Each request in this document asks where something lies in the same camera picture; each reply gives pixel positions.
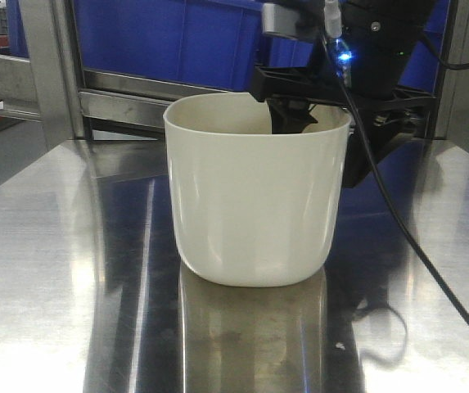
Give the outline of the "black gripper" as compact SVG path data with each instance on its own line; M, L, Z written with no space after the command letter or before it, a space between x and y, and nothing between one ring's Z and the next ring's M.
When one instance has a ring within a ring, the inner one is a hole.
M324 1L306 66L255 68L251 95L268 105L272 134L303 133L318 121L314 104L369 111L402 109L398 82L423 33L432 1ZM400 125L366 125L377 164L413 138ZM371 166L358 131L348 141L342 187L360 184Z

